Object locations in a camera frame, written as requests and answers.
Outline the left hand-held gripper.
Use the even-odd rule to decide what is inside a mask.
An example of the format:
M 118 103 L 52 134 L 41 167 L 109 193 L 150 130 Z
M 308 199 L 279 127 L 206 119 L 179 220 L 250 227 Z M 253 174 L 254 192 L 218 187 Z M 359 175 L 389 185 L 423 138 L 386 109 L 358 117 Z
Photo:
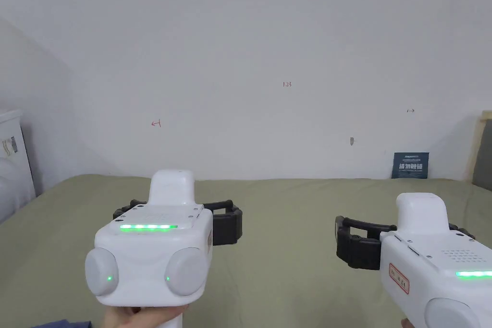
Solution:
M 232 200 L 197 204 L 194 184 L 189 170 L 160 170 L 148 201 L 131 200 L 97 231 L 85 274 L 101 304 L 177 307 L 201 298 L 212 245 L 237 244 L 243 212 Z

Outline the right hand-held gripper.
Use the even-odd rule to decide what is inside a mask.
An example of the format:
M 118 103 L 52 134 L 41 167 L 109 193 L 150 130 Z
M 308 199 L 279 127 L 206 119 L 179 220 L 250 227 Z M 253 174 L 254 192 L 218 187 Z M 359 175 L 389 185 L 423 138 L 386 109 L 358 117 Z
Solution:
M 397 226 L 337 216 L 337 257 L 380 270 L 384 289 L 416 328 L 491 327 L 491 249 L 449 223 L 435 194 L 402 193 L 396 205 Z

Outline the person's left hand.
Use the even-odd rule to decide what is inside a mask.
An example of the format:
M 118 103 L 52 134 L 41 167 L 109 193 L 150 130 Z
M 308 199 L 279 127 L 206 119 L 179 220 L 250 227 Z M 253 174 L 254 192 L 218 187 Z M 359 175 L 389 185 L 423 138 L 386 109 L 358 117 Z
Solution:
M 106 308 L 102 328 L 157 328 L 182 314 L 188 305 L 177 307 Z

